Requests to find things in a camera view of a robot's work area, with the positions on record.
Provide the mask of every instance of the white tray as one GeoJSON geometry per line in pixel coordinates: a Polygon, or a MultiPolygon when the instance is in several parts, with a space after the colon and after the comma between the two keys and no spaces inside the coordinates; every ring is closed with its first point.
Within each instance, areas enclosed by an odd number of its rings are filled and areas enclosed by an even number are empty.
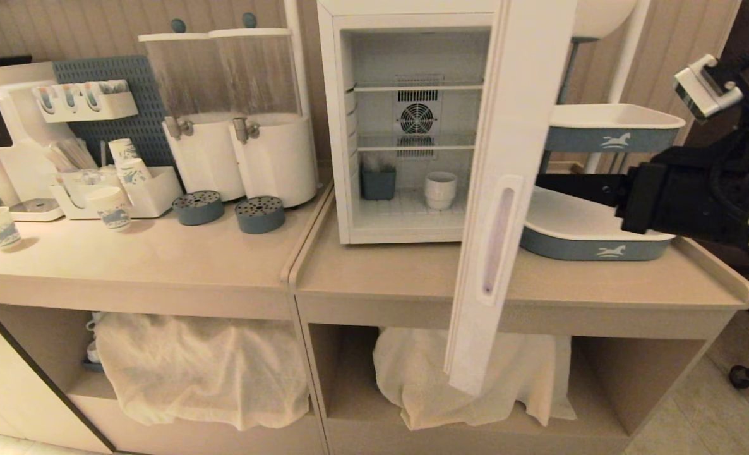
{"type": "Polygon", "coordinates": [[[546,150],[657,153],[672,145],[686,121],[635,104],[554,106],[546,150]]]}

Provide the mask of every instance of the coffee machine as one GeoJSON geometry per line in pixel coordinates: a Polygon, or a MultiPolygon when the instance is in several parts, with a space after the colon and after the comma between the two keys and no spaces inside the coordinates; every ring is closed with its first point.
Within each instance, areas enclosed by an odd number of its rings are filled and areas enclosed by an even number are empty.
{"type": "Polygon", "coordinates": [[[57,170],[45,151],[74,133],[65,123],[46,123],[32,96],[33,87],[54,84],[53,76],[45,64],[17,64],[0,68],[0,82],[1,203],[18,221],[60,218],[63,211],[49,192],[57,170]]]}

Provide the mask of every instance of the countertop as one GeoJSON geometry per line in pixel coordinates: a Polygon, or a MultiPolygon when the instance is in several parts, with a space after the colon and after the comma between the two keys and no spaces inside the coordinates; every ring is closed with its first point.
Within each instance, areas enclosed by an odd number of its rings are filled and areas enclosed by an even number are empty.
{"type": "MultiPolygon", "coordinates": [[[[461,245],[341,245],[333,203],[291,272],[303,322],[446,329],[461,245]]],[[[677,238],[648,262],[560,261],[521,248],[500,329],[704,339],[749,308],[749,282],[677,238]]]]}
{"type": "MultiPolygon", "coordinates": [[[[69,302],[73,296],[63,296],[63,301],[55,303],[35,296],[46,291],[47,283],[75,286],[81,292],[77,300],[97,300],[97,308],[114,310],[125,308],[118,302],[103,308],[104,299],[86,291],[85,286],[114,288],[112,299],[117,300],[121,299],[120,290],[136,288],[165,293],[181,289],[286,294],[291,265],[330,189],[331,185],[325,184],[310,202],[286,209],[285,224],[261,235],[239,230],[233,202],[225,204],[220,219],[200,226],[179,224],[172,211],[158,219],[135,219],[122,233],[112,233],[98,219],[17,222],[22,244],[0,251],[0,303],[85,307],[82,301],[69,302]],[[27,291],[31,286],[36,288],[27,291]]],[[[194,299],[192,305],[207,303],[214,297],[208,292],[188,294],[187,298],[194,299]]],[[[156,296],[159,300],[169,297],[156,296]]]]}

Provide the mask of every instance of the fridge shelf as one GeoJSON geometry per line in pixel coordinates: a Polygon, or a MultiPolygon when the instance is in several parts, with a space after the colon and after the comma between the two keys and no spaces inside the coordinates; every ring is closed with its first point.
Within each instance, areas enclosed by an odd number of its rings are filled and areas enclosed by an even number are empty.
{"type": "Polygon", "coordinates": [[[403,243],[416,236],[433,236],[435,241],[461,238],[467,213],[467,189],[459,188],[453,205],[433,210],[424,204],[423,189],[397,188],[390,201],[360,199],[352,222],[352,243],[403,243]]]}
{"type": "Polygon", "coordinates": [[[484,81],[449,81],[441,83],[412,83],[394,81],[360,82],[352,88],[353,92],[398,92],[399,90],[481,90],[484,81]]]}
{"type": "Polygon", "coordinates": [[[377,150],[474,150],[475,133],[457,135],[360,135],[357,141],[358,152],[377,150]]]}

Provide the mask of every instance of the pegboard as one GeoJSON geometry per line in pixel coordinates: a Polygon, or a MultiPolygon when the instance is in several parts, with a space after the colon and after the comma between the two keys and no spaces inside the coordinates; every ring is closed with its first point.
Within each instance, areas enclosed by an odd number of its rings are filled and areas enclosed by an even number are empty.
{"type": "MultiPolygon", "coordinates": [[[[71,131],[85,141],[88,152],[100,164],[100,141],[130,138],[148,166],[175,166],[167,138],[161,128],[166,109],[161,101],[153,70],[144,55],[55,61],[58,83],[95,80],[127,80],[136,101],[138,115],[117,120],[70,121],[71,131]]],[[[107,157],[109,164],[114,159],[107,157]]]]}

